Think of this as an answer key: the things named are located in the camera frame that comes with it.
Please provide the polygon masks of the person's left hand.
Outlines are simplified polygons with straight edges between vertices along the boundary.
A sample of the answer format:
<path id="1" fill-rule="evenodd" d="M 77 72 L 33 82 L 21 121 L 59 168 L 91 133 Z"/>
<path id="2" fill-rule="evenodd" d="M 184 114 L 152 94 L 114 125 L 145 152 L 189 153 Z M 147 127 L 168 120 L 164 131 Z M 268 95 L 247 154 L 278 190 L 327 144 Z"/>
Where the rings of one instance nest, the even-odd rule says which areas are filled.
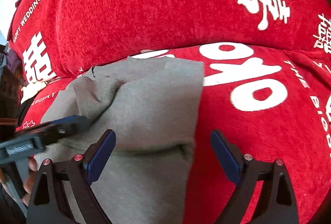
<path id="1" fill-rule="evenodd" d="M 36 163 L 36 160 L 35 160 L 34 157 L 29 157 L 29 159 L 28 159 L 28 170 L 29 170 L 29 176 L 27 177 L 27 179 L 23 183 L 23 187 L 26 191 L 26 194 L 21 199 L 16 199 L 13 196 L 11 190 L 8 188 L 6 176 L 5 176 L 4 172 L 1 170 L 1 184 L 4 188 L 4 190 L 15 202 L 21 202 L 25 206 L 29 205 L 30 195 L 31 195 L 31 192 L 32 192 L 32 187 L 34 185 L 34 182 L 35 182 L 35 179 L 36 179 L 36 174 L 38 172 L 38 166 L 37 166 L 37 163 Z"/>

